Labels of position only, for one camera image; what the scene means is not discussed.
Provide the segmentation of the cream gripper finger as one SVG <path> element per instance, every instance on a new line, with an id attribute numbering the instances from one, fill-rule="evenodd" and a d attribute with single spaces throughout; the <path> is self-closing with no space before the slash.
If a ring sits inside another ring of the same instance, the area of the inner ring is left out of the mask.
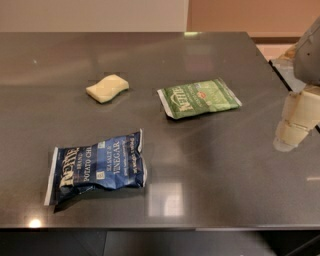
<path id="1" fill-rule="evenodd" d="M 274 148 L 280 152 L 293 150 L 319 123 L 320 91 L 290 92 L 284 103 L 282 120 L 275 132 Z"/>

